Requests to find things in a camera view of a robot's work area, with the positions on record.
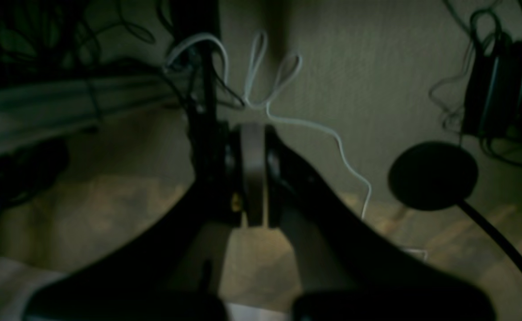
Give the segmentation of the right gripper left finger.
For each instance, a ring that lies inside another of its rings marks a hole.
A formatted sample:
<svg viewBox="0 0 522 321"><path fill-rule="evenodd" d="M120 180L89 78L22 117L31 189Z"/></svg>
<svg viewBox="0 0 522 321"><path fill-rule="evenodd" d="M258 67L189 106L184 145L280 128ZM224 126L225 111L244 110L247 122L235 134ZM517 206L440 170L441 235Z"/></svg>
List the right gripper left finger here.
<svg viewBox="0 0 522 321"><path fill-rule="evenodd" d="M190 132L196 179L153 226L101 260L31 296L27 321L227 321L218 297L231 209L234 136Z"/></svg>

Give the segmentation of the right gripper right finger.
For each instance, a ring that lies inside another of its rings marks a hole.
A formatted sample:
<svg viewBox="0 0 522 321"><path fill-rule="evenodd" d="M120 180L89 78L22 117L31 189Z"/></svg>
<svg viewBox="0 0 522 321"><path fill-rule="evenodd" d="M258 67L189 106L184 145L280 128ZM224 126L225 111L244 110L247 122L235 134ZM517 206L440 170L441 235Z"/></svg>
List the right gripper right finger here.
<svg viewBox="0 0 522 321"><path fill-rule="evenodd" d="M361 221L276 129L265 128L267 223L291 243L293 321L494 321L476 286L406 254Z"/></svg>

